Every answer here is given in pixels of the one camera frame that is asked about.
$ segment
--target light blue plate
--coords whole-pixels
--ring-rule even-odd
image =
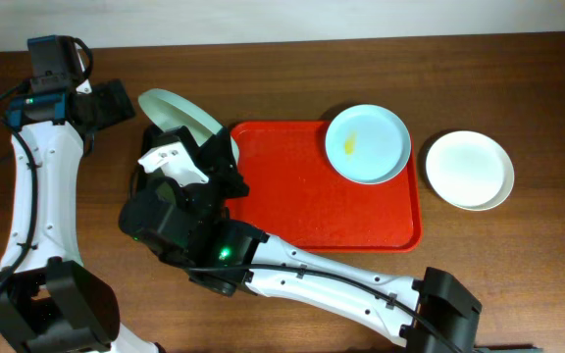
[[[326,153],[345,178],[376,184],[402,172],[411,155],[411,138],[402,120],[391,111],[358,105],[334,118],[326,134]]]

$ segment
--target brown wooden surface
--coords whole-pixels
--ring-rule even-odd
[[[387,274],[447,270],[483,302],[479,344],[565,352],[565,33],[106,49],[95,59],[93,81],[121,78],[133,102],[165,88],[226,125],[329,119],[347,105],[372,103],[406,123],[417,155],[446,129],[488,134],[514,163],[504,204],[463,211],[420,177],[425,233],[414,251],[328,257]],[[0,92],[29,75],[27,53],[0,53]],[[135,121],[97,136],[77,183],[82,259],[113,287],[128,327],[169,352],[389,347],[369,329],[304,304],[219,297],[121,234],[117,216],[149,124],[136,109]],[[0,127],[0,153],[8,148]],[[0,165],[0,257],[13,188],[9,161]],[[0,336],[0,351],[9,350]]]

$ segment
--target green led light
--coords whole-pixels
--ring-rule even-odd
[[[230,255],[231,250],[229,248],[223,248],[222,251],[220,251],[220,260],[226,260]]]

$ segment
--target white wall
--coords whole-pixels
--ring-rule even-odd
[[[565,30],[565,0],[0,0],[0,51]]]

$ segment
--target white bracket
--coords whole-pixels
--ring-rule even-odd
[[[84,71],[84,61],[82,60],[82,57],[79,55],[79,53],[77,53],[77,59],[79,60],[79,65],[82,67],[82,71]],[[85,79],[84,82],[82,82],[76,88],[76,92],[81,94],[90,94],[91,91],[92,89],[90,88],[90,82],[88,81],[88,79]]]
[[[165,176],[173,178],[180,186],[208,182],[208,177],[193,164],[182,142],[154,147],[138,160],[138,164],[148,174],[160,168]]]

